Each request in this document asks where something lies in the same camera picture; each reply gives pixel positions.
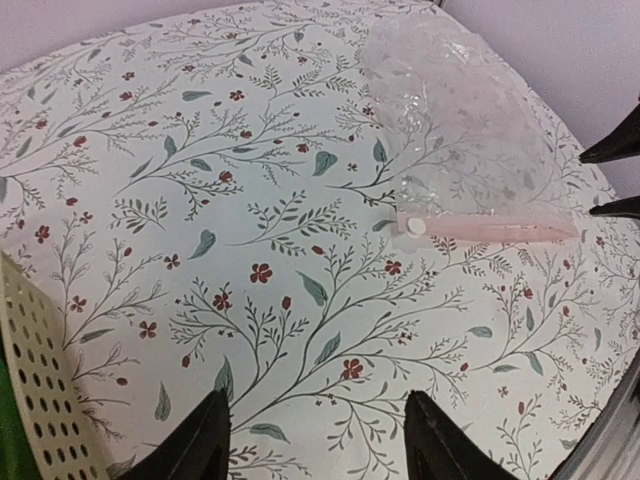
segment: table surface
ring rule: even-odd
[[[582,214],[614,194],[524,81],[581,238],[394,247],[394,159],[358,49],[372,22],[418,12],[444,15],[249,4],[0,76],[2,247],[60,306],[114,469],[214,386],[234,480],[406,478],[411,389],[544,478],[607,402],[638,344],[637,230]]]

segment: floral tablecloth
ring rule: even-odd
[[[234,480],[406,478],[411,389],[544,478],[606,404],[638,345],[637,230],[582,214],[613,192],[523,81],[581,238],[394,246],[394,159],[358,52],[372,22],[417,12],[444,15],[248,4],[0,76],[2,247],[61,309],[112,473],[214,386]]]

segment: beige perforated basket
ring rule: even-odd
[[[93,427],[77,402],[58,328],[42,291],[0,255],[0,334],[22,424],[44,480],[109,477]]]

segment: transparent plastic bag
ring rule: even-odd
[[[385,18],[362,59],[393,158],[400,231],[491,242],[577,236],[552,191],[559,167],[544,132],[480,36],[441,16]]]

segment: tablecloth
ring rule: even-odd
[[[113,474],[214,386],[234,480],[406,478],[411,389],[522,479],[602,410],[638,345],[638,232],[584,214],[614,193],[524,81],[581,238],[394,246],[394,159],[358,55],[374,21],[417,13],[444,15],[247,4],[0,76],[2,248],[60,308]]]

